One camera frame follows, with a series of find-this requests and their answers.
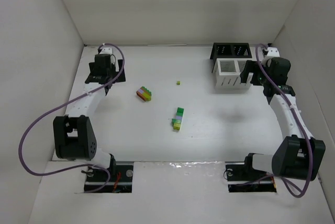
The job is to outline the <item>green lilac lego stack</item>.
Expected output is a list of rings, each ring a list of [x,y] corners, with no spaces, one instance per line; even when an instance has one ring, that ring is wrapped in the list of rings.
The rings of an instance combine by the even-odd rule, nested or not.
[[[177,108],[175,117],[172,118],[171,120],[171,124],[173,126],[173,129],[176,131],[179,131],[181,128],[181,123],[182,123],[182,119],[183,119],[183,114],[184,114],[184,108]]]

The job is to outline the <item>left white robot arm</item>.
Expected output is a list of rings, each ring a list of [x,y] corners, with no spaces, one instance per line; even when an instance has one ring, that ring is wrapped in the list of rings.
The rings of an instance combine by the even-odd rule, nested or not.
[[[117,76],[116,67],[122,64],[123,60],[116,59],[112,48],[103,49],[95,55],[94,62],[89,63],[90,73],[83,89],[85,97],[77,100],[67,114],[53,121],[55,153],[59,159],[88,161],[115,174],[115,158],[98,147],[90,116],[107,96],[111,85],[98,91],[94,89]]]

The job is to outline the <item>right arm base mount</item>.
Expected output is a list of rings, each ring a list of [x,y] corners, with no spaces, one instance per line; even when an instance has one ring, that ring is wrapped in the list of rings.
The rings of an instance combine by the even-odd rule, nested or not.
[[[274,178],[266,172],[249,168],[244,162],[226,162],[224,178],[230,193],[276,193]]]

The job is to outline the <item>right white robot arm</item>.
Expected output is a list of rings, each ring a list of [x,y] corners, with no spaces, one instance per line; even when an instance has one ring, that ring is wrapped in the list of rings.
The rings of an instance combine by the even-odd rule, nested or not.
[[[263,94],[274,111],[283,141],[273,155],[250,153],[249,166],[275,176],[313,181],[318,173],[325,143],[313,137],[305,126],[296,105],[293,88],[286,85],[291,63],[283,58],[270,58],[261,63],[248,60],[240,74],[245,83],[252,75],[251,84],[262,86]]]

